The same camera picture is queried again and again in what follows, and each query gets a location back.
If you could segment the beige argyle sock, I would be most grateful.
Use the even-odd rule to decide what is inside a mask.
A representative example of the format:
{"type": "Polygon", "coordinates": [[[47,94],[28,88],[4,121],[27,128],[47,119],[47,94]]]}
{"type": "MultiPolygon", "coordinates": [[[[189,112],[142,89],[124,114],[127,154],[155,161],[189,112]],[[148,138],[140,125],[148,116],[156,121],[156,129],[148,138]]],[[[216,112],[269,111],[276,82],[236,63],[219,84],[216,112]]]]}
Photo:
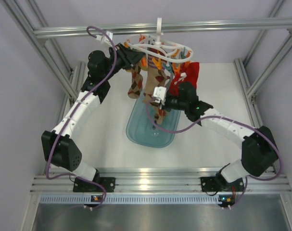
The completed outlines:
{"type": "Polygon", "coordinates": [[[129,70],[131,73],[131,86],[128,90],[128,97],[131,99],[138,99],[143,89],[143,76],[141,71],[144,70],[142,64],[137,64],[129,70]]]}
{"type": "MultiPolygon", "coordinates": [[[[169,76],[167,76],[163,70],[159,70],[158,71],[158,75],[155,77],[155,83],[156,83],[156,87],[164,87],[166,82],[170,79],[169,76]]],[[[154,115],[154,118],[155,118],[155,121],[158,125],[161,125],[163,120],[164,120],[164,117],[166,115],[166,111],[160,109],[159,106],[155,106],[155,115],[154,115]]]]}

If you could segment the white round clip hanger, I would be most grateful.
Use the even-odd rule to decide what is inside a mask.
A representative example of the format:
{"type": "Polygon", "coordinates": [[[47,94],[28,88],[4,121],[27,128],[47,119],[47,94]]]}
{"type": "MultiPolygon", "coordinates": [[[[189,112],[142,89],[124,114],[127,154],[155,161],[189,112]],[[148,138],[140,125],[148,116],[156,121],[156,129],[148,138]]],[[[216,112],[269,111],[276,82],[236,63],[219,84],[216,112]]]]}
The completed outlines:
{"type": "Polygon", "coordinates": [[[190,47],[163,39],[162,35],[162,18],[157,18],[155,34],[130,35],[125,46],[175,64],[185,63],[193,58],[194,52],[190,47]]]}

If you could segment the beige purple striped sock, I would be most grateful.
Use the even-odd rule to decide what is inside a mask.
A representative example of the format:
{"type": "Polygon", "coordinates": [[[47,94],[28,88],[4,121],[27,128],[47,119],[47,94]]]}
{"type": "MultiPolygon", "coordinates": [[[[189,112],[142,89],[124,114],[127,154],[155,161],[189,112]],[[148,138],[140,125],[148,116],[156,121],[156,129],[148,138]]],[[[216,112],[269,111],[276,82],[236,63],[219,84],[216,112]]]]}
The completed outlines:
{"type": "Polygon", "coordinates": [[[158,87],[162,77],[160,75],[159,69],[157,66],[154,64],[153,59],[154,56],[148,55],[147,58],[147,65],[148,65],[148,70],[147,70],[147,79],[146,79],[146,84],[144,87],[144,103],[147,103],[153,94],[154,88],[158,87]]]}

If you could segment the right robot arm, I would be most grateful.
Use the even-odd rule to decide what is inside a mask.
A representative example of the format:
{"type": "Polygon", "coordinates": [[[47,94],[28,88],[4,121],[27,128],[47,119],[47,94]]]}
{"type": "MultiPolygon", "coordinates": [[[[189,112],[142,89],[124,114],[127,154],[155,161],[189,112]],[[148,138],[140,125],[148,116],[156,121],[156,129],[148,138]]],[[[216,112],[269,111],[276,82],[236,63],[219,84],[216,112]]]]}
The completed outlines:
{"type": "Polygon", "coordinates": [[[240,159],[216,173],[214,181],[218,189],[227,191],[235,181],[247,176],[258,178],[279,160],[279,151],[268,127],[254,128],[225,117],[212,105],[201,101],[190,82],[180,83],[176,95],[166,87],[156,87],[152,96],[160,108],[183,111],[194,124],[222,135],[241,149],[240,159]]]}

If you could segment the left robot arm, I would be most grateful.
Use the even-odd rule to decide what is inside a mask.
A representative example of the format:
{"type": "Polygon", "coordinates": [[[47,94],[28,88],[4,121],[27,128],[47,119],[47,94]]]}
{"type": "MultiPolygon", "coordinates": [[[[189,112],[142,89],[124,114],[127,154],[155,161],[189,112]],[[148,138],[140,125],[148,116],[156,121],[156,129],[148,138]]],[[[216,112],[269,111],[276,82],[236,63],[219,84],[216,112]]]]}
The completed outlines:
{"type": "Polygon", "coordinates": [[[82,85],[77,100],[61,122],[52,130],[44,131],[41,136],[46,164],[46,177],[50,176],[50,167],[67,170],[66,175],[74,176],[90,191],[106,190],[101,185],[98,169],[83,160],[82,152],[74,140],[79,136],[88,118],[102,104],[108,94],[108,80],[120,70],[130,70],[146,55],[122,44],[109,48],[109,57],[103,51],[96,50],[88,56],[88,76],[82,85]]]}

